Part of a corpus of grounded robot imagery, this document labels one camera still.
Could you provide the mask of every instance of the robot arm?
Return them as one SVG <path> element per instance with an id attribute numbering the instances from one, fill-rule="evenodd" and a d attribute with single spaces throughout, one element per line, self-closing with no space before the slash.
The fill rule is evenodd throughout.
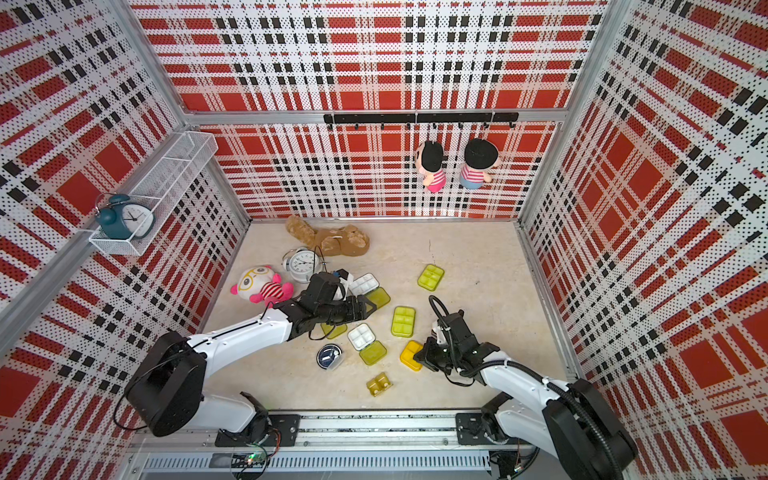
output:
<path id="1" fill-rule="evenodd" d="M 524 439 L 558 457 L 574 479 L 622 478 L 621 471 L 637 456 L 637 446 L 592 384 L 583 379 L 567 384 L 537 374 L 496 345 L 478 343 L 462 310 L 448 314 L 439 299 L 430 296 L 429 301 L 445 344 L 427 339 L 414 360 L 446 376 L 455 369 L 502 391 L 482 408 L 484 436 L 491 443 Z"/>
<path id="2" fill-rule="evenodd" d="M 124 397 L 156 436 L 186 427 L 224 429 L 241 433 L 246 442 L 255 439 L 263 431 L 256 424 L 266 421 L 266 409 L 245 392 L 236 398 L 206 392 L 205 381 L 257 350 L 312 331 L 317 323 L 343 325 L 376 311 L 364 296 L 346 297 L 343 290 L 343 299 L 334 300 L 340 286 L 339 277 L 315 273 L 297 300 L 273 305 L 260 316 L 186 339 L 176 332 L 166 333 L 139 365 Z"/>

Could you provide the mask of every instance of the teal alarm clock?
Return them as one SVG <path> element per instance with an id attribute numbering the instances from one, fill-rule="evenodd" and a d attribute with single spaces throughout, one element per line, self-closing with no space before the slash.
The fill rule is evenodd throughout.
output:
<path id="1" fill-rule="evenodd" d="M 131 203 L 128 195 L 115 194 L 99 209 L 96 221 L 112 240 L 126 240 L 131 235 L 143 238 L 154 224 L 154 214 L 144 205 Z"/>

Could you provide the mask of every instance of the white pill box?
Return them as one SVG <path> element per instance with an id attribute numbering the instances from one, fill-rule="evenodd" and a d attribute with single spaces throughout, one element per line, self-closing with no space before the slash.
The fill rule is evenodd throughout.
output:
<path id="1" fill-rule="evenodd" d="M 349 284 L 349 291 L 354 296 L 365 295 L 377 288 L 379 288 L 379 281 L 371 273 L 366 273 Z"/>
<path id="2" fill-rule="evenodd" d="M 352 343 L 352 346 L 355 347 L 355 350 L 358 352 L 373 343 L 373 340 L 376 339 L 376 337 L 373 335 L 371 327 L 367 326 L 365 323 L 360 323 L 356 328 L 351 329 L 346 335 L 349 338 L 349 341 Z"/>

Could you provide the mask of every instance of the striped shirt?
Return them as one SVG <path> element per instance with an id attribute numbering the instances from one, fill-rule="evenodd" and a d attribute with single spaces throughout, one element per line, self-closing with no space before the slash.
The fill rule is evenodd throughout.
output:
<path id="1" fill-rule="evenodd" d="M 472 182 L 473 184 L 481 184 L 485 181 L 485 176 L 482 172 L 470 170 L 469 165 L 467 164 L 464 164 L 464 168 L 462 168 L 462 177 L 467 179 L 467 181 Z"/>
<path id="2" fill-rule="evenodd" d="M 283 296 L 283 286 L 279 283 L 269 282 L 261 287 L 259 293 L 261 293 L 261 296 L 264 297 L 264 299 L 268 299 L 270 297 L 280 298 Z"/>
<path id="3" fill-rule="evenodd" d="M 440 170 L 436 171 L 434 174 L 432 174 L 432 183 L 431 185 L 438 185 L 441 182 L 445 181 L 445 172 L 441 168 Z"/>

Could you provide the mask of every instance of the doll head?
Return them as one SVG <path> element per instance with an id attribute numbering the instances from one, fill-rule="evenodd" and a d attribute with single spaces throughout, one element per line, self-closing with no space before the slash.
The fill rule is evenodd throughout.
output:
<path id="1" fill-rule="evenodd" d="M 261 287 L 272 281 L 275 271 L 269 265 L 259 265 L 243 272 L 237 285 L 232 285 L 230 292 L 248 300 L 251 295 L 259 293 Z"/>
<path id="2" fill-rule="evenodd" d="M 473 170 L 487 170 L 498 162 L 498 150 L 487 140 L 472 138 L 464 147 L 464 162 Z"/>
<path id="3" fill-rule="evenodd" d="M 434 174 L 442 169 L 442 145 L 425 141 L 416 151 L 416 168 L 422 175 Z"/>

